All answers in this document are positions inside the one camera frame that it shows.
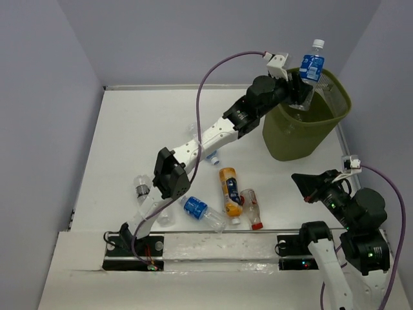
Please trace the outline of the blue label bottle white cap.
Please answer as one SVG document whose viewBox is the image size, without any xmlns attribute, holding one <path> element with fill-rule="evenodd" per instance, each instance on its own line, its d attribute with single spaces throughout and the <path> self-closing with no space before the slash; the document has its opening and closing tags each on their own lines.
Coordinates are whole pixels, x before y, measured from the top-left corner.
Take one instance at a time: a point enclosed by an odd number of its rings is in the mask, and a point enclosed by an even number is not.
<svg viewBox="0 0 413 310">
<path fill-rule="evenodd" d="M 299 76 L 301 80 L 310 85 L 312 90 L 306 95 L 304 102 L 290 105 L 293 109 L 308 111 L 310 109 L 311 101 L 316 92 L 316 86 L 320 80 L 325 58 L 321 55 L 325 41 L 322 39 L 315 39 L 309 53 L 303 56 L 301 66 L 299 68 Z"/>
</svg>

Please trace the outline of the clear bottle red cap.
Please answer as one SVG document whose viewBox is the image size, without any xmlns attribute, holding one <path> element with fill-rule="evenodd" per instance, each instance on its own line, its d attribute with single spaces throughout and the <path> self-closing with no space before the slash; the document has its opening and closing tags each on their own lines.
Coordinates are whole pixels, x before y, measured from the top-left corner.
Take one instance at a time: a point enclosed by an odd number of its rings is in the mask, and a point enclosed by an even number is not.
<svg viewBox="0 0 413 310">
<path fill-rule="evenodd" d="M 248 218 L 253 231 L 263 228 L 261 222 L 259 204 L 253 189 L 245 189 L 240 192 L 243 214 Z"/>
</svg>

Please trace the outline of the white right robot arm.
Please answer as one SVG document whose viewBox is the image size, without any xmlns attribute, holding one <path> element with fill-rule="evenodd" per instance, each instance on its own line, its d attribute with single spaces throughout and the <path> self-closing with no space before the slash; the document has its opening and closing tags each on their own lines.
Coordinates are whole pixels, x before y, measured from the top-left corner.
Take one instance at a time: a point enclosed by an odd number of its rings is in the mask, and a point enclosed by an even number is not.
<svg viewBox="0 0 413 310">
<path fill-rule="evenodd" d="M 361 276 L 382 274 L 390 269 L 390 250 L 379 231 L 387 219 L 385 200 L 377 191 L 361 188 L 351 194 L 342 183 L 347 176 L 337 170 L 328 170 L 320 175 L 293 174 L 292 179 L 307 203 L 321 202 L 347 230 L 340 236 L 347 262 Z"/>
</svg>

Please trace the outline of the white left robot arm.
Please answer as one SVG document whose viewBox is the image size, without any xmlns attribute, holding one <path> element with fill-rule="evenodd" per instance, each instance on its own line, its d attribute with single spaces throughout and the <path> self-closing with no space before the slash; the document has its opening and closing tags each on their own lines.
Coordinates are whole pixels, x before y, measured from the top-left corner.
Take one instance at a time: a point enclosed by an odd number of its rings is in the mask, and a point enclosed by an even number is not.
<svg viewBox="0 0 413 310">
<path fill-rule="evenodd" d="M 232 143 L 254 130 L 261 118 L 280 103 L 302 104 L 313 91 L 299 73 L 287 78 L 258 76 L 252 85 L 201 137 L 172 150 L 157 154 L 152 186 L 137 214 L 122 224 L 120 246 L 125 253 L 135 255 L 142 250 L 143 239 L 149 235 L 158 214 L 184 195 L 191 186 L 194 169 L 210 153 Z"/>
</svg>

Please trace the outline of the green plastic waste bin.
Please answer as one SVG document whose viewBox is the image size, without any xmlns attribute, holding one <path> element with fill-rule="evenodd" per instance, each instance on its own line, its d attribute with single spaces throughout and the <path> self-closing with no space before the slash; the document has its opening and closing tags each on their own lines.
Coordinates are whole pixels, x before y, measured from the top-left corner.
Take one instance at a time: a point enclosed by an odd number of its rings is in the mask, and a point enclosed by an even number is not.
<svg viewBox="0 0 413 310">
<path fill-rule="evenodd" d="M 262 133 L 270 155 L 278 161 L 311 155 L 351 108 L 339 79 L 324 68 L 308 111 L 281 103 L 265 116 Z"/>
</svg>

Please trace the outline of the yellow label drink bottle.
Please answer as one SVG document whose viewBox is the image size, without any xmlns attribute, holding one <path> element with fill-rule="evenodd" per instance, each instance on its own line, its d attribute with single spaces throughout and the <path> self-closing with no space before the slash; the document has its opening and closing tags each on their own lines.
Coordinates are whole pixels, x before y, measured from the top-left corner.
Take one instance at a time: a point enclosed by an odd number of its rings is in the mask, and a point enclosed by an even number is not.
<svg viewBox="0 0 413 310">
<path fill-rule="evenodd" d="M 223 191 L 223 210 L 230 220 L 230 224 L 237 226 L 241 223 L 243 208 L 237 187 L 236 171 L 232 167 L 219 170 L 219 179 Z"/>
</svg>

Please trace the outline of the clear crushed bottle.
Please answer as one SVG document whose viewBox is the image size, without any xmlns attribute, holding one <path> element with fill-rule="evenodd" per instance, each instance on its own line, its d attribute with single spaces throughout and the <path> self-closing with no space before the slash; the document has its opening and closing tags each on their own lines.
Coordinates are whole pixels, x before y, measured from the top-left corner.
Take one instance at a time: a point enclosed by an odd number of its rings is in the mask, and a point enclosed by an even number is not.
<svg viewBox="0 0 413 310">
<path fill-rule="evenodd" d="M 174 210 L 171 207 L 164 209 L 157 217 L 156 222 L 161 227 L 171 227 L 175 224 Z"/>
</svg>

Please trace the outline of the clear bottle black cap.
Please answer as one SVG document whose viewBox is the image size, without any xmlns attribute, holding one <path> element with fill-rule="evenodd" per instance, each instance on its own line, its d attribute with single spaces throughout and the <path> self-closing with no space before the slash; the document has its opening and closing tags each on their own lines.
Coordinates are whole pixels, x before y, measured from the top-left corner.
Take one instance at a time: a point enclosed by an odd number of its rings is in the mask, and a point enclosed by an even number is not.
<svg viewBox="0 0 413 310">
<path fill-rule="evenodd" d="M 134 188 L 136 192 L 136 198 L 139 205 L 142 205 L 143 202 L 146 200 L 150 189 L 152 186 L 152 182 L 146 174 L 138 175 L 134 178 Z"/>
</svg>

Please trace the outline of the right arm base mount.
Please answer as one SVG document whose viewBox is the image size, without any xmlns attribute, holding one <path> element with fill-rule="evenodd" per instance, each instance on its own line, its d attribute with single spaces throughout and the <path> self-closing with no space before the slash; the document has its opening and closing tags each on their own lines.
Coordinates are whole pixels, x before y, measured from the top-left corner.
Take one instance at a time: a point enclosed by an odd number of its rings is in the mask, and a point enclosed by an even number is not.
<svg viewBox="0 0 413 310">
<path fill-rule="evenodd" d="M 274 247 L 279 257 L 280 271 L 318 270 L 318 264 L 308 249 L 306 232 L 300 228 L 296 234 L 279 234 Z"/>
</svg>

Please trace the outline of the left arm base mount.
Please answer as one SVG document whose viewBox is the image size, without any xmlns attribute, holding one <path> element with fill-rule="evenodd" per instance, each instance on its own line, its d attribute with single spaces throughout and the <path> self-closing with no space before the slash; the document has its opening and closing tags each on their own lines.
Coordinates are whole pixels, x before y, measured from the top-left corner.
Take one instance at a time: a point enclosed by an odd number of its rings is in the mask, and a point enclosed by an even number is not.
<svg viewBox="0 0 413 310">
<path fill-rule="evenodd" d="M 149 235 L 135 239 L 132 251 L 132 233 L 126 230 L 107 231 L 103 234 L 106 243 L 102 268 L 105 271 L 141 271 L 160 272 L 164 270 L 163 250 L 165 238 L 163 235 Z"/>
</svg>

